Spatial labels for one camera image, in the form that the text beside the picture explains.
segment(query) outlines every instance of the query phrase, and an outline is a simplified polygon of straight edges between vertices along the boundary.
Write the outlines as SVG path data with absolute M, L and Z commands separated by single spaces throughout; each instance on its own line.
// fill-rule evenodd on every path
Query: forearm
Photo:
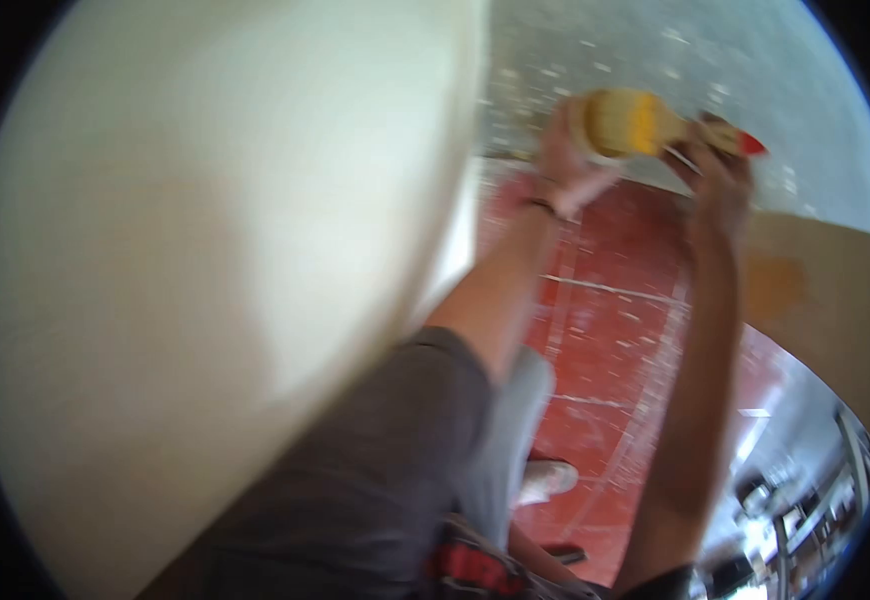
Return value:
M 730 251 L 696 262 L 681 367 L 658 437 L 645 496 L 706 520 L 726 475 L 731 379 L 741 332 L 740 274 Z
M 702 256 L 693 277 L 681 367 L 615 580 L 619 594 L 697 557 L 726 475 L 731 374 L 741 330 L 737 261 L 729 251 Z
M 525 569 L 552 583 L 578 581 L 578 577 L 567 566 L 534 543 L 514 523 L 509 527 L 508 553 Z
M 495 383 L 505 381 L 524 335 L 559 222 L 526 204 L 502 239 L 435 308 L 426 326 L 457 333 Z

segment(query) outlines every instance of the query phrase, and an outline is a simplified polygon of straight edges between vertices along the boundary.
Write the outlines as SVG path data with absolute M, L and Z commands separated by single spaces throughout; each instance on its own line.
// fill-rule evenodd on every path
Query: red tile floor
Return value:
M 527 165 L 490 162 L 479 254 L 504 232 L 532 184 Z M 571 462 L 580 481 L 548 503 L 516 510 L 514 520 L 541 544 L 585 547 L 589 559 L 573 570 L 603 585 L 614 580 L 628 543 L 687 325 L 689 265 L 677 199 L 622 181 L 580 223 L 564 224 L 525 340 L 558 378 L 534 452 Z M 737 388 L 761 399 L 780 377 L 769 360 L 777 346 L 754 331 L 743 346 Z M 750 404 L 742 407 L 758 407 Z M 736 428 L 754 421 L 740 417 Z

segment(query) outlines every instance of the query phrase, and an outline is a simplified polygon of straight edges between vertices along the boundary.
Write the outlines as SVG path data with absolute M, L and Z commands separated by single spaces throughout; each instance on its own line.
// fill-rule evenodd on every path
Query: paint splatter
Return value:
M 663 38 L 668 38 L 669 40 L 674 40 L 675 42 L 681 42 L 682 44 L 691 43 L 684 37 L 681 37 L 681 33 L 678 30 L 672 29 L 671 27 L 666 27 L 661 30 L 661 36 Z

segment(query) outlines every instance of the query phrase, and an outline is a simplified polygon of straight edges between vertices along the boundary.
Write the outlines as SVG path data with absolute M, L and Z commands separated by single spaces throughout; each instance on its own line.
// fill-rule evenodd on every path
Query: wrist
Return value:
M 555 216 L 562 221 L 574 220 L 576 210 L 568 200 L 565 190 L 554 179 L 540 176 L 535 185 L 535 197 L 548 204 L 555 211 Z

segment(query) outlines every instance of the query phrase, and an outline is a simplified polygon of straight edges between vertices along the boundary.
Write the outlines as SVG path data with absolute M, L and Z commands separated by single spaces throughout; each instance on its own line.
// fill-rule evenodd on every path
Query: gray shorts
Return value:
M 404 597 L 416 590 L 451 512 L 505 548 L 511 503 L 553 386 L 550 365 L 527 347 L 511 381 L 495 390 L 458 336 L 419 331 L 145 595 L 234 597 L 232 582 L 252 582 L 236 595 L 352 597 L 355 589 Z

